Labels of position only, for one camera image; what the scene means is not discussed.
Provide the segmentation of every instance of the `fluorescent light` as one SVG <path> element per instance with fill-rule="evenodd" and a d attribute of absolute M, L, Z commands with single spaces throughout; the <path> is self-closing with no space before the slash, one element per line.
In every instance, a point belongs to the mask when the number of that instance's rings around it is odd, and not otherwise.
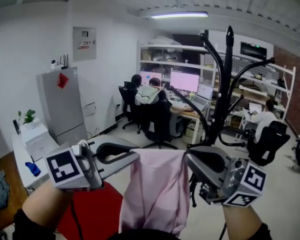
<path fill-rule="evenodd" d="M 168 18 L 205 18 L 208 17 L 206 12 L 177 12 L 177 13 L 167 13 L 151 15 L 153 19 L 168 19 Z"/>

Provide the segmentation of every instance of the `gray cloth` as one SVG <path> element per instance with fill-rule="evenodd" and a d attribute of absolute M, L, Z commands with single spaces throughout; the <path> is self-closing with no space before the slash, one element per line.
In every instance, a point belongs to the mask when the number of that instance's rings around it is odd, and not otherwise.
<path fill-rule="evenodd" d="M 8 206 L 10 192 L 10 184 L 6 181 L 6 173 L 4 170 L 0 171 L 0 209 Z"/>

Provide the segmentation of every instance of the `white shirt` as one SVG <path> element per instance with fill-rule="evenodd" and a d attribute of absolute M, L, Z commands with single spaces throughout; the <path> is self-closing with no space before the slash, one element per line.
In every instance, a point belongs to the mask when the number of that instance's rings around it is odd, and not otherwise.
<path fill-rule="evenodd" d="M 251 116 L 251 122 L 257 123 L 258 127 L 255 130 L 255 142 L 258 143 L 261 137 L 262 130 L 268 127 L 271 122 L 277 121 L 274 113 L 270 111 L 264 111 L 259 114 L 253 114 Z"/>

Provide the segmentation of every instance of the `laptop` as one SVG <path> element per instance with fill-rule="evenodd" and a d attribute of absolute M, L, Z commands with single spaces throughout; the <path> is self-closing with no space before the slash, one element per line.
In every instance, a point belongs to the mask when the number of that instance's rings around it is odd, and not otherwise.
<path fill-rule="evenodd" d="M 262 112 L 262 105 L 255 104 L 255 103 L 249 103 L 249 112 L 252 114 L 254 111 L 256 111 L 258 114 Z"/>
<path fill-rule="evenodd" d="M 203 83 L 200 83 L 198 91 L 196 93 L 196 96 L 193 98 L 193 100 L 191 102 L 200 111 L 202 111 L 208 106 L 208 104 L 212 98 L 213 92 L 214 92 L 213 87 L 211 87 L 209 85 L 205 85 Z"/>

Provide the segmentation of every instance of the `office chair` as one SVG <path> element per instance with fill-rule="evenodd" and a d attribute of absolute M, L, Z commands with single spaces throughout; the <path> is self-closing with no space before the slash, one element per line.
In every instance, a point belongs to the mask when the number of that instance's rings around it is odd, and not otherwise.
<path fill-rule="evenodd" d="M 277 150 L 290 139 L 288 134 L 280 133 L 284 127 L 282 125 L 279 127 L 279 124 L 284 125 L 281 122 L 276 122 L 271 123 L 269 127 L 264 127 L 257 144 L 251 145 L 248 141 L 247 149 L 249 151 L 249 158 L 257 165 L 266 166 L 270 164 L 275 159 Z M 263 159 L 262 157 L 266 152 L 268 152 L 267 158 Z"/>
<path fill-rule="evenodd" d="M 141 107 L 141 122 L 144 135 L 154 143 L 146 145 L 143 149 L 158 146 L 159 149 L 167 147 L 177 150 L 167 142 L 172 140 L 170 135 L 170 109 L 161 101 L 154 104 L 142 104 Z M 151 123 L 154 124 L 154 132 L 150 130 Z"/>
<path fill-rule="evenodd" d="M 126 87 L 119 86 L 119 92 L 122 96 L 124 106 L 123 106 L 123 113 L 127 116 L 130 122 L 126 123 L 122 129 L 125 129 L 127 126 L 136 124 L 138 127 L 137 133 L 140 134 L 140 108 L 135 104 L 135 97 L 137 94 L 137 88 L 130 89 Z M 130 106 L 130 113 L 127 113 L 128 105 Z"/>

